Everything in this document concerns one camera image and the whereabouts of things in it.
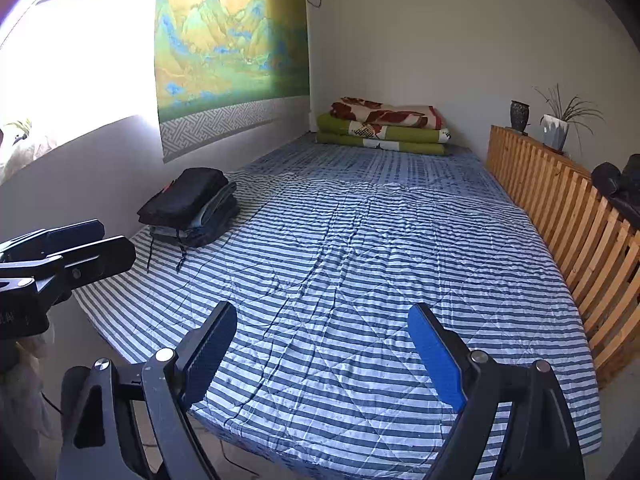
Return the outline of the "left hand white glove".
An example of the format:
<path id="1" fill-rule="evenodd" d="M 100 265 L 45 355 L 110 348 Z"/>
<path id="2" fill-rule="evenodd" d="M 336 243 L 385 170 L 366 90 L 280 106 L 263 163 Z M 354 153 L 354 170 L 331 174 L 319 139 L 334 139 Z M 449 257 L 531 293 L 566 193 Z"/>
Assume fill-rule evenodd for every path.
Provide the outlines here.
<path id="1" fill-rule="evenodd" d="M 43 400 L 40 361 L 54 343 L 54 328 L 43 334 L 19 339 L 11 346 L 17 351 L 17 363 L 1 373 L 1 408 L 16 429 L 36 437 L 51 437 L 52 427 Z"/>

